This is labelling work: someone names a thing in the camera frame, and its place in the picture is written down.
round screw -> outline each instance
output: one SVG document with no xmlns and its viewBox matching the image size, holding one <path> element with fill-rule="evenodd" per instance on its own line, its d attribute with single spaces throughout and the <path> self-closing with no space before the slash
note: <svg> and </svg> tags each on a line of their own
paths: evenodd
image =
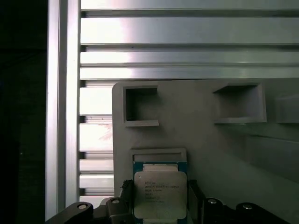
<svg viewBox="0 0 299 224">
<path fill-rule="evenodd" d="M 249 204 L 244 204 L 244 205 L 243 205 L 243 208 L 244 208 L 244 209 L 247 209 L 247 210 L 251 210 L 251 209 L 252 209 L 252 206 L 249 205 Z"/>
<path fill-rule="evenodd" d="M 86 207 L 87 206 L 85 204 L 81 204 L 81 205 L 78 206 L 78 209 L 86 209 Z"/>
<path fill-rule="evenodd" d="M 216 204 L 217 203 L 217 201 L 215 199 L 209 199 L 208 201 L 209 201 L 210 204 Z"/>
</svg>

vertical aluminum bar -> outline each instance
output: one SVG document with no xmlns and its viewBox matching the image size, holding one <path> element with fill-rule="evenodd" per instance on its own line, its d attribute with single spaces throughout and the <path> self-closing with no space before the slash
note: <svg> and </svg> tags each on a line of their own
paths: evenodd
<svg viewBox="0 0 299 224">
<path fill-rule="evenodd" d="M 65 208 L 67 2 L 49 0 L 45 219 Z"/>
<path fill-rule="evenodd" d="M 80 0 L 68 0 L 65 206 L 79 201 Z"/>
</svg>

reflective metal surface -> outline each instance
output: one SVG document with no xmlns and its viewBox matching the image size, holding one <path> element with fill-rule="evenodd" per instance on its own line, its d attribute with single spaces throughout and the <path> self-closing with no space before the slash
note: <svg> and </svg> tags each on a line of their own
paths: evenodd
<svg viewBox="0 0 299 224">
<path fill-rule="evenodd" d="M 106 124 L 80 125 L 80 151 L 110 151 L 112 153 L 112 121 Z"/>
<path fill-rule="evenodd" d="M 111 115 L 112 86 L 80 88 L 80 115 Z"/>
<path fill-rule="evenodd" d="M 113 196 L 114 188 L 85 188 L 86 196 Z"/>
<path fill-rule="evenodd" d="M 295 78 L 299 77 L 299 67 L 81 68 L 80 77 L 81 79 Z"/>
<path fill-rule="evenodd" d="M 82 52 L 84 67 L 103 66 L 294 66 L 299 65 L 299 52 L 274 49 L 211 49 L 178 51 Z"/>
<path fill-rule="evenodd" d="M 66 21 L 66 2 L 49 0 L 45 220 L 64 209 Z"/>
<path fill-rule="evenodd" d="M 80 188 L 113 188 L 113 174 L 81 174 Z"/>
<path fill-rule="evenodd" d="M 65 206 L 79 200 L 78 126 L 79 126 L 79 13 L 80 0 L 68 0 L 67 20 L 67 100 L 65 153 Z"/>
<path fill-rule="evenodd" d="M 103 160 L 113 158 L 111 89 L 119 80 L 299 77 L 297 0 L 62 4 L 66 1 L 49 1 L 47 217 L 65 200 L 66 206 L 78 200 L 79 187 L 81 198 L 113 195 L 113 176 L 104 174 Z M 66 31 L 67 44 L 58 42 Z M 66 46 L 64 102 L 66 67 L 57 56 Z M 65 143 L 66 177 L 61 180 L 66 188 L 57 180 L 58 171 L 64 174 Z"/>
<path fill-rule="evenodd" d="M 80 160 L 81 173 L 113 173 L 113 160 Z"/>
<path fill-rule="evenodd" d="M 295 9 L 296 0 L 81 0 L 83 10 L 116 9 Z"/>
<path fill-rule="evenodd" d="M 298 23 L 298 18 L 83 18 L 81 44 L 295 44 Z"/>
</svg>

black mechanical part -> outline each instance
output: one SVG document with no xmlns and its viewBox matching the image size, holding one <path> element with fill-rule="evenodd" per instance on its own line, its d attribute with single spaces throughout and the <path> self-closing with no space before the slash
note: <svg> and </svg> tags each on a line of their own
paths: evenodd
<svg viewBox="0 0 299 224">
<path fill-rule="evenodd" d="M 78 202 L 48 220 L 46 224 L 134 224 L 132 213 L 134 182 L 125 180 L 120 197 L 111 198 L 96 209 Z M 206 198 L 196 180 L 188 181 L 188 210 L 193 224 L 288 224 L 253 203 L 231 209 L 216 198 Z"/>
<path fill-rule="evenodd" d="M 111 198 L 106 205 L 77 202 L 58 213 L 45 224 L 134 224 L 134 216 L 120 197 Z"/>
<path fill-rule="evenodd" d="M 202 206 L 202 224 L 288 224 L 253 203 L 241 203 L 236 210 L 216 198 L 207 198 Z"/>
</svg>

dark background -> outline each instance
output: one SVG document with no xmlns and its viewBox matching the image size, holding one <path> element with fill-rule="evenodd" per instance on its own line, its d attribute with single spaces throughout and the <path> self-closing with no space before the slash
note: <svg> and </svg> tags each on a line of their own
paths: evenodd
<svg viewBox="0 0 299 224">
<path fill-rule="evenodd" d="M 0 223 L 44 223 L 47 11 L 0 3 Z"/>
</svg>

